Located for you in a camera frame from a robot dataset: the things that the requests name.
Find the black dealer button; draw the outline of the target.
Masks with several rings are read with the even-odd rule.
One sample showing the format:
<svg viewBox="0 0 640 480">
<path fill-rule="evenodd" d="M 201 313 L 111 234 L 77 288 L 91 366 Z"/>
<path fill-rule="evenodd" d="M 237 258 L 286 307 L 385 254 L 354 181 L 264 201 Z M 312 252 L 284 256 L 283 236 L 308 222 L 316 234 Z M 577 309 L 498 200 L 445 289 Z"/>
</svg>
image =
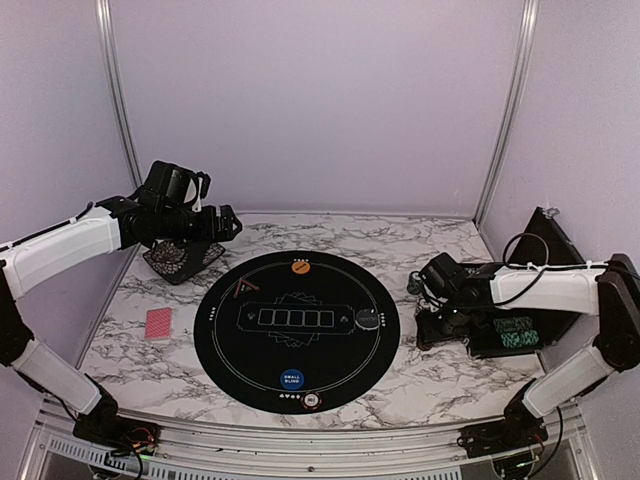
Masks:
<svg viewBox="0 0 640 480">
<path fill-rule="evenodd" d="M 381 317 L 374 308 L 362 309 L 356 313 L 355 325 L 363 331 L 375 331 L 381 326 Z"/>
</svg>

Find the red triangular all-in marker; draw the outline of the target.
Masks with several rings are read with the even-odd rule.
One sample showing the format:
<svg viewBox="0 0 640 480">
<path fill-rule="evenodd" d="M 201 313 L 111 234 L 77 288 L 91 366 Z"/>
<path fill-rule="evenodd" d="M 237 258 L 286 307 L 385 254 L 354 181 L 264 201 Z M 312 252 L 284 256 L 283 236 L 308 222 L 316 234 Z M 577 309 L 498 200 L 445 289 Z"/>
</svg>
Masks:
<svg viewBox="0 0 640 480">
<path fill-rule="evenodd" d="M 248 293 L 255 293 L 255 292 L 259 292 L 260 288 L 258 286 L 256 286 L 255 284 L 251 283 L 250 281 L 241 278 L 236 286 L 236 290 L 234 293 L 234 297 L 238 298 L 240 296 L 243 296 L 245 294 Z"/>
</svg>

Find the orange big blind button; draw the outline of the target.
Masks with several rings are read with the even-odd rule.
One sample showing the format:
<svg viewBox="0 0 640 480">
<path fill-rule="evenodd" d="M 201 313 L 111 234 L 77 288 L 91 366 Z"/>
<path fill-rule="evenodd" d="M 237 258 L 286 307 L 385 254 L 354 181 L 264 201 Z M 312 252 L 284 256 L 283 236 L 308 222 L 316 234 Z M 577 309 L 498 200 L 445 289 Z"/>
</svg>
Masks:
<svg viewBox="0 0 640 480">
<path fill-rule="evenodd" d="M 298 275 L 304 275 L 311 270 L 311 264 L 307 260 L 296 260 L 291 265 L 291 270 Z"/>
</svg>

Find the white red chip stack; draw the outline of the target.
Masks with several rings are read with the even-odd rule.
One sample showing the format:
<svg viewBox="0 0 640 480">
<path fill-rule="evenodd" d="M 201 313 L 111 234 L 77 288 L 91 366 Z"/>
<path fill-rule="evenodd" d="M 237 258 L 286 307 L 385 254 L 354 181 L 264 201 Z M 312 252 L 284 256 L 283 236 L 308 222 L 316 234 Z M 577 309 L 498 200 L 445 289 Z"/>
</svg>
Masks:
<svg viewBox="0 0 640 480">
<path fill-rule="evenodd" d="M 308 393 L 302 398 L 302 404 L 307 409 L 315 410 L 321 404 L 321 397 L 316 393 Z"/>
</svg>

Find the blue small blind button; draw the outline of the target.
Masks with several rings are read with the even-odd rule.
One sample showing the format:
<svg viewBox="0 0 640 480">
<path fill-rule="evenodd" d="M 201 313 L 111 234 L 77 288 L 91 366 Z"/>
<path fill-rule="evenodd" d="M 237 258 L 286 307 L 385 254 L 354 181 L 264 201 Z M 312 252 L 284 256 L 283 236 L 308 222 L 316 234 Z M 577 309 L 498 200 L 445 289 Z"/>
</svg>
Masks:
<svg viewBox="0 0 640 480">
<path fill-rule="evenodd" d="M 287 391 L 297 391 L 304 386 L 305 377 L 303 373 L 297 369 L 285 370 L 280 375 L 280 384 Z"/>
</svg>

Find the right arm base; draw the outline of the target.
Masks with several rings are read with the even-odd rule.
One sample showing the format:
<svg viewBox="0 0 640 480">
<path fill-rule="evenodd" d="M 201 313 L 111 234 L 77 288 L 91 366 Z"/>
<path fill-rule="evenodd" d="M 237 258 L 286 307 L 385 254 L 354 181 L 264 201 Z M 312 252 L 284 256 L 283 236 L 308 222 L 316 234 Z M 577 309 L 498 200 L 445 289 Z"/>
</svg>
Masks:
<svg viewBox="0 0 640 480">
<path fill-rule="evenodd" d="M 548 438 L 542 419 L 516 414 L 463 427 L 456 443 L 465 450 L 468 458 L 478 458 L 535 445 L 543 446 Z"/>
</svg>

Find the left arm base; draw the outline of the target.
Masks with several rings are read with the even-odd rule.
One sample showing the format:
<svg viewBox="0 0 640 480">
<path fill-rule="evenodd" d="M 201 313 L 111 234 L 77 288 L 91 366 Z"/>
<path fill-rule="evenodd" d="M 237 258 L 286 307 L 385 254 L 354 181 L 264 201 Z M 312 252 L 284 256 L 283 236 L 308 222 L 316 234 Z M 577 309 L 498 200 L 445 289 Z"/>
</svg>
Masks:
<svg viewBox="0 0 640 480">
<path fill-rule="evenodd" d="M 159 436 L 156 423 L 124 417 L 112 398 L 101 399 L 88 413 L 77 416 L 76 438 L 111 447 L 115 455 L 153 454 Z"/>
</svg>

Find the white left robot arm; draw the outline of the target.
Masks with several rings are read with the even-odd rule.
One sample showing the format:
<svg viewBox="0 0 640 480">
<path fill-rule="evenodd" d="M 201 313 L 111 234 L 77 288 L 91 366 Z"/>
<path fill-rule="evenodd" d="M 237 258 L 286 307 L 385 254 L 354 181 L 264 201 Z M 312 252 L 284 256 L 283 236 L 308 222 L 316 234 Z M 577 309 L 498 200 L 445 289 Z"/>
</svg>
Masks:
<svg viewBox="0 0 640 480">
<path fill-rule="evenodd" d="M 158 241 L 222 243 L 242 223 L 232 207 L 205 206 L 211 179 L 172 163 L 155 161 L 129 196 L 89 205 L 79 215 L 1 247 L 1 363 L 62 399 L 106 445 L 125 438 L 126 423 L 102 405 L 107 394 L 49 346 L 36 339 L 16 306 L 44 281 L 94 257 Z"/>
</svg>

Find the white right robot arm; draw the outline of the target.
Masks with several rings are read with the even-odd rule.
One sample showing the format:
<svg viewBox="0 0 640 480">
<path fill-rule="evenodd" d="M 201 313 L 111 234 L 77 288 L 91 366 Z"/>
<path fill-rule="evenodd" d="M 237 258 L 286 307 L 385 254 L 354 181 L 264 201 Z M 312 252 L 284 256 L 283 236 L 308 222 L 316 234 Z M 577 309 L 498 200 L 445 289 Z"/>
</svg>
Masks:
<svg viewBox="0 0 640 480">
<path fill-rule="evenodd" d="M 443 253 L 408 277 L 407 290 L 434 305 L 417 314 L 421 349 L 462 339 L 500 310 L 572 312 L 598 319 L 589 344 L 523 388 L 506 408 L 495 438 L 515 448 L 534 419 L 615 372 L 639 365 L 639 275 L 625 254 L 574 265 L 462 264 Z"/>
</svg>

